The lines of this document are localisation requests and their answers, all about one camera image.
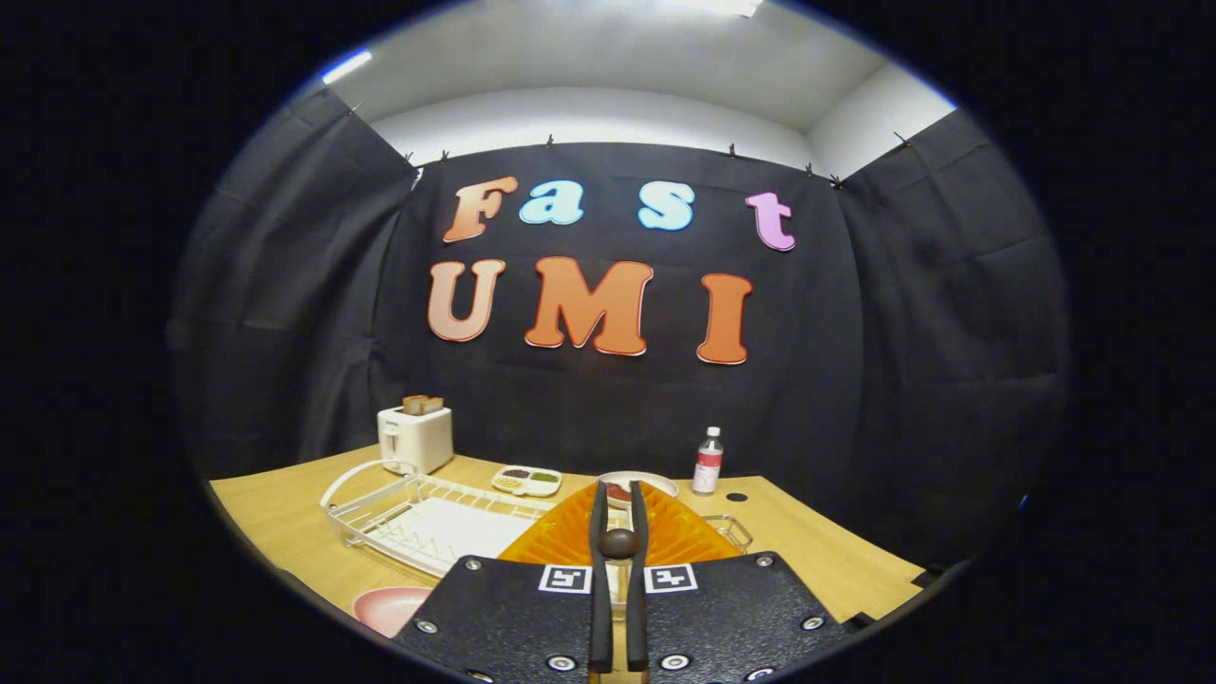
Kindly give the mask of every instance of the pink plate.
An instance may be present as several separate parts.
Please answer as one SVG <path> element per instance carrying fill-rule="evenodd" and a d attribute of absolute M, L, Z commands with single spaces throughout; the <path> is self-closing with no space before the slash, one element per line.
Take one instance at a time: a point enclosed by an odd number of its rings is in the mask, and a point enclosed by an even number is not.
<path fill-rule="evenodd" d="M 355 619 L 392 639 L 429 595 L 428 587 L 384 587 L 364 592 L 350 607 Z"/>

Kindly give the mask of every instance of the black fabric backdrop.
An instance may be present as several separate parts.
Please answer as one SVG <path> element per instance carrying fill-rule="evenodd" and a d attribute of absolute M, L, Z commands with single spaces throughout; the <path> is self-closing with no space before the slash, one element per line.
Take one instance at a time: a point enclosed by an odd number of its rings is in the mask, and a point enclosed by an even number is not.
<path fill-rule="evenodd" d="M 918 562 L 972 553 L 1012 514 L 1063 408 L 1063 281 L 1017 174 L 962 112 L 835 190 L 754 159 L 653 145 L 501 150 L 416 170 L 327 90 L 250 141 L 182 260 L 169 326 L 190 444 L 204 477 L 314 460 L 376 442 L 375 414 L 446 398 L 456 449 L 503 462 L 688 477 L 719 425 L 724 475 L 765 475 L 856 533 Z M 505 175 L 486 231 L 445 245 L 455 191 Z M 584 187 L 572 225 L 527 224 L 528 191 Z M 636 217 L 647 181 L 685 183 L 680 231 Z M 756 236 L 743 198 L 792 208 L 789 252 Z M 536 259 L 654 269 L 641 357 L 569 340 L 527 344 Z M 430 265 L 501 259 L 485 331 L 438 338 Z M 736 366 L 697 359 L 700 277 L 747 277 Z M 467 314 L 473 275 L 457 281 Z"/>

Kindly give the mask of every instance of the orange letter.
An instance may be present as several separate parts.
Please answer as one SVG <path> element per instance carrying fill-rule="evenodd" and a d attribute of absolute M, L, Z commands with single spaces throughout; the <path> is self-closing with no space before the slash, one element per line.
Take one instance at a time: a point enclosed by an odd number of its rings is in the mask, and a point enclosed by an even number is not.
<path fill-rule="evenodd" d="M 468 342 L 485 330 L 494 304 L 494 281 L 506 270 L 507 264 L 497 259 L 483 259 L 473 264 L 477 290 L 473 292 L 473 309 L 465 320 L 452 318 L 452 296 L 456 279 L 465 273 L 460 262 L 440 262 L 430 267 L 430 305 L 427 323 L 437 336 L 451 342 Z"/>
<path fill-rule="evenodd" d="M 519 187 L 519 181 L 516 180 L 516 176 L 508 175 L 457 190 L 456 198 L 460 202 L 456 204 L 456 218 L 452 219 L 452 226 L 444 234 L 444 242 L 467 240 L 485 232 L 485 224 L 482 223 L 479 214 L 492 219 L 499 213 L 499 208 L 502 207 L 502 194 L 514 192 L 516 187 Z"/>
<path fill-rule="evenodd" d="M 709 326 L 705 342 L 697 347 L 697 358 L 711 364 L 742 364 L 748 360 L 743 347 L 743 298 L 751 284 L 737 275 L 711 273 L 700 279 L 709 290 Z"/>
<path fill-rule="evenodd" d="M 606 354 L 637 357 L 646 353 L 642 340 L 642 291 L 654 277 L 654 269 L 637 262 L 617 262 L 595 293 L 587 291 L 579 263 L 568 257 L 546 257 L 536 262 L 542 277 L 536 325 L 524 335 L 533 347 L 561 347 L 565 336 L 557 329 L 561 313 L 575 347 L 587 343 L 599 319 L 603 332 L 596 349 Z"/>

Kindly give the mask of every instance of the ceiling light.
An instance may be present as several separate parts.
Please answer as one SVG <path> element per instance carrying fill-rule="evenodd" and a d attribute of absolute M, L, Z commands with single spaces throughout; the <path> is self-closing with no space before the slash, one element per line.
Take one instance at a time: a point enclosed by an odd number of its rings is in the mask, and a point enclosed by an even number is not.
<path fill-rule="evenodd" d="M 367 63 L 372 58 L 372 54 L 367 50 L 350 57 L 345 62 L 342 62 L 337 67 L 330 69 L 325 75 L 321 77 L 321 83 L 330 85 L 331 83 L 338 80 L 339 78 L 347 75 L 348 73 L 358 69 L 359 67 Z"/>
<path fill-rule="evenodd" d="M 710 12 L 716 12 L 719 15 L 737 15 L 741 17 L 750 17 L 756 13 L 756 7 L 764 0 L 668 0 L 674 5 L 683 5 L 686 7 L 697 7 L 698 10 L 706 10 Z"/>

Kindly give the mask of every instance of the wooden table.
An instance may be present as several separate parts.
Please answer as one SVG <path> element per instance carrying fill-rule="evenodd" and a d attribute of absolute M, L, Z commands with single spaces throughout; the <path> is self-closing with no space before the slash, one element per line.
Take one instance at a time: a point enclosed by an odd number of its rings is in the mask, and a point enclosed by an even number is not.
<path fill-rule="evenodd" d="M 314 592 L 350 613 L 355 596 L 379 587 L 434 587 L 439 579 L 364 546 L 347 548 L 320 508 L 321 495 L 351 467 L 379 459 L 373 444 L 327 459 L 269 472 L 212 481 L 216 497 L 250 542 L 276 566 L 291 572 Z M 434 477 L 492 489 L 490 478 L 501 464 L 456 456 L 430 473 Z M 373 466 L 351 477 L 334 494 L 344 503 L 389 484 L 400 476 Z M 595 482 L 590 475 L 567 473 L 559 501 Z M 880 618 L 916 595 L 912 579 L 921 568 L 852 534 L 764 477 L 724 477 L 711 497 L 697 497 L 691 481 L 677 480 L 680 500 L 702 515 L 730 515 L 754 542 L 748 553 L 776 551 L 815 593 L 837 621 L 865 612 Z M 745 494 L 730 501 L 726 494 Z M 624 669 L 624 641 L 614 649 Z M 635 682 L 636 675 L 613 673 L 604 684 Z"/>

